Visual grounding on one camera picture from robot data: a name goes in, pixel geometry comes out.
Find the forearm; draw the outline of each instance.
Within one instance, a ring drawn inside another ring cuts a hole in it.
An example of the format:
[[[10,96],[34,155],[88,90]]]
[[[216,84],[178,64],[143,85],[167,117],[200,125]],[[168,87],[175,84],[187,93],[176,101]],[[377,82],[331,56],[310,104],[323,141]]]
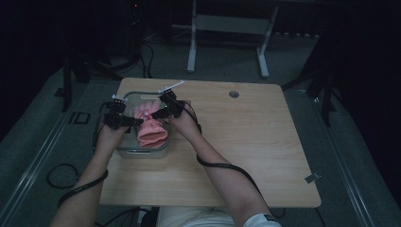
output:
[[[96,152],[74,189],[99,179],[107,169],[110,156],[107,152]],[[103,183],[99,183],[67,199],[51,226],[94,226],[102,186]]]
[[[197,155],[206,163],[230,164],[202,136],[190,141]],[[226,203],[236,226],[243,226],[251,216],[269,214],[269,207],[247,177],[242,173],[219,167],[206,167],[213,186]]]

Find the hand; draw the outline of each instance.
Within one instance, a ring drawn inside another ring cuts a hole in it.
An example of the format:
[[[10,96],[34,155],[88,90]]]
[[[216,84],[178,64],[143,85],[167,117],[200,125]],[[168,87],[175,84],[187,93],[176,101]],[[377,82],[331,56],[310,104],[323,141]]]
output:
[[[97,137],[96,151],[112,153],[121,143],[121,140],[129,127],[120,127],[118,130],[104,125]]]
[[[195,115],[194,111],[190,107],[191,101],[185,101],[185,102],[187,103],[185,104],[185,108],[190,113]],[[171,116],[169,118],[166,118],[165,122],[174,126],[174,128],[189,142],[201,136],[201,132],[199,131],[196,122],[185,110],[183,110],[180,117],[174,118]]]

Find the left hand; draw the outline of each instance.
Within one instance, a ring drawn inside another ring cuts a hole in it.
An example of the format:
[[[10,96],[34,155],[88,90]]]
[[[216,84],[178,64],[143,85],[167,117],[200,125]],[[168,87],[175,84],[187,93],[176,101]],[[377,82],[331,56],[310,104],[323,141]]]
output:
[[[121,140],[129,127],[120,127],[118,130],[104,125],[97,137],[96,151],[112,153],[121,143]]]

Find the light wood surface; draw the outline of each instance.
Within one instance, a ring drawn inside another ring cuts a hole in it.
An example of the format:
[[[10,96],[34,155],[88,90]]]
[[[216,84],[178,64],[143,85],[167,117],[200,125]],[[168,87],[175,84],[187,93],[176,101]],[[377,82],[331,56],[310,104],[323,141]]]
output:
[[[177,82],[123,79],[118,95],[157,92]],[[321,204],[316,185],[305,181],[311,172],[279,86],[187,80],[173,91],[178,99],[192,101],[204,137],[227,160],[253,176],[270,207]],[[230,97],[230,91],[239,92],[239,97]],[[115,152],[101,203],[223,205],[190,144],[174,129],[169,140],[163,159],[124,159]]]

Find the wire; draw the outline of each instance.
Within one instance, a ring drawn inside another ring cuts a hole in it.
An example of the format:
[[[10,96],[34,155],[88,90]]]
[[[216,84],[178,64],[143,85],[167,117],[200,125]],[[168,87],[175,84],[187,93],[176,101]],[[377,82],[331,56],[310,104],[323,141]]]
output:
[[[172,34],[171,39],[176,39],[179,38],[182,35],[185,35],[186,33],[189,33],[191,31],[191,29],[186,29],[185,31],[180,31],[180,32],[176,32],[176,34]],[[166,43],[167,40],[164,38],[160,38],[159,33],[153,33],[151,35],[148,35],[146,38],[144,38],[144,41],[148,42],[148,43],[154,43],[154,44],[163,44]],[[159,36],[159,39],[151,39],[152,37],[155,36]]]
[[[98,178],[98,179],[96,179],[96,180],[94,180],[94,181],[92,181],[90,183],[87,183],[87,184],[85,184],[83,186],[77,187],[77,188],[65,193],[59,199],[58,207],[60,207],[62,205],[62,203],[65,202],[66,200],[68,200],[69,198],[71,198],[71,197],[77,195],[78,193],[80,193],[82,191],[85,191],[85,190],[87,190],[87,189],[89,189],[89,188],[91,188],[93,186],[96,186],[97,184],[103,182],[107,178],[107,176],[109,176],[109,171],[106,169],[106,171],[104,172],[104,174],[100,178]]]
[[[102,114],[102,112],[103,112],[103,108],[104,108],[104,107],[107,107],[108,105],[111,105],[111,104],[113,104],[113,103],[112,103],[112,102],[103,102],[103,103],[100,105],[99,110],[98,110],[98,112],[97,112],[97,120],[96,120],[96,124],[95,124],[95,130],[94,130],[93,137],[92,137],[92,149],[93,149],[93,152],[95,152],[95,149],[96,149],[97,137],[98,137],[98,135],[100,134],[100,131],[101,131],[101,130],[103,129],[103,127],[104,127],[104,125],[103,125],[102,128],[101,128],[100,130],[98,129],[99,123],[100,123],[100,117],[101,117],[101,114]]]
[[[128,30],[128,32],[127,32],[127,39],[126,39],[126,44],[125,44],[125,47],[124,47],[124,51],[123,51],[123,56],[127,53],[127,50],[128,50],[128,43],[129,43],[129,40],[130,40],[130,30]]]
[[[130,213],[130,212],[139,212],[139,211],[143,211],[143,212],[145,212],[145,213],[148,212],[148,210],[146,210],[146,209],[143,209],[143,208],[140,208],[140,207],[136,207],[136,208],[132,208],[132,209],[123,211],[122,213],[116,215],[115,217],[113,217],[112,219],[110,219],[109,221],[107,221],[105,224],[100,224],[99,222],[96,222],[95,225],[96,225],[96,226],[99,226],[99,227],[106,227],[106,226],[110,225],[113,221],[117,220],[118,218],[120,218],[121,216],[123,216],[123,215],[125,215],[125,214],[128,214],[128,213]]]
[[[72,166],[71,164],[59,164],[59,165],[54,166],[54,167],[53,167],[52,169],[50,169],[50,171],[47,173],[47,175],[46,175],[46,181],[47,181],[47,183],[48,183],[50,186],[52,186],[52,187],[54,187],[54,188],[58,188],[58,189],[71,188],[71,187],[74,186],[75,183],[74,183],[74,184],[70,184],[70,185],[62,185],[62,186],[60,186],[60,185],[55,185],[55,184],[52,183],[51,180],[50,180],[51,174],[52,174],[57,168],[62,167],[62,166],[69,166],[69,167],[71,167],[71,168],[74,170],[74,173],[75,173],[75,175],[76,175],[76,181],[75,181],[75,183],[76,183],[77,180],[78,180],[79,173],[78,173],[78,170],[77,170],[74,166]]]
[[[148,66],[146,66],[143,56],[141,55],[141,57],[140,57],[141,63],[143,65],[142,70],[144,71],[144,78],[153,79],[153,76],[150,73],[150,67],[153,62],[154,51],[150,45],[148,45],[148,44],[143,44],[143,45],[146,46],[150,50],[150,53],[151,53]]]
[[[324,222],[324,219],[323,219],[322,214],[321,214],[321,212],[319,211],[319,209],[318,209],[318,208],[315,208],[315,211],[316,211],[316,213],[318,213],[318,216],[319,216],[319,219],[321,220],[322,226],[323,226],[323,227],[326,227],[325,222]]]
[[[183,110],[185,110],[185,111],[191,116],[191,118],[194,120],[194,122],[195,122],[195,123],[197,124],[197,126],[199,127],[200,133],[201,133],[201,125],[198,123],[198,118],[196,117],[195,111],[194,111],[194,109],[192,108],[192,106],[189,105],[189,103],[187,103],[186,101],[184,101],[184,103],[185,103],[186,105],[188,105],[188,107],[191,109],[192,113],[190,113],[179,101],[175,100],[175,99],[172,98],[172,97],[169,97],[169,96],[167,96],[167,97],[168,97],[170,100],[174,101],[177,105],[179,105],[180,107],[182,107]],[[224,164],[224,163],[206,163],[206,162],[204,162],[204,161],[200,158],[200,156],[198,156],[198,155],[197,155],[197,161],[198,161],[198,163],[201,164],[202,166],[206,166],[206,167],[228,168],[228,169],[232,169],[232,170],[235,170],[235,171],[238,171],[238,172],[242,173],[242,174],[251,182],[251,184],[252,184],[252,185],[254,186],[254,188],[259,192],[260,196],[261,196],[262,199],[263,199],[262,193],[260,192],[259,187],[257,186],[256,182],[253,180],[253,178],[251,177],[251,175],[250,175],[247,171],[245,171],[243,168],[241,168],[241,167],[239,167],[239,166],[232,165],[232,164]],[[271,213],[271,214],[274,216],[274,218],[282,218],[282,217],[286,214],[286,212],[287,212],[287,210],[284,209],[283,213],[282,213],[280,216],[275,215],[274,213]]]
[[[281,218],[283,218],[286,214],[287,214],[287,209],[286,208],[283,208],[283,212],[281,212],[281,214],[276,214],[276,213],[274,213],[273,211],[271,211],[271,214],[275,217],[275,218],[277,218],[277,219],[281,219]]]
[[[130,71],[133,67],[135,67],[135,66],[137,66],[137,65],[138,65],[138,64],[134,64],[134,65],[132,65],[130,68],[128,68],[128,69],[126,69],[126,70],[124,70],[124,71],[122,71],[122,72],[118,72],[118,75],[121,76],[122,74],[127,73],[128,71]]]
[[[125,224],[125,222],[127,221],[128,218],[131,218],[130,225],[129,225],[131,227],[132,226],[132,217],[133,217],[133,214],[126,215],[126,217],[124,218],[123,222],[121,223],[121,227],[124,226],[124,224]]]

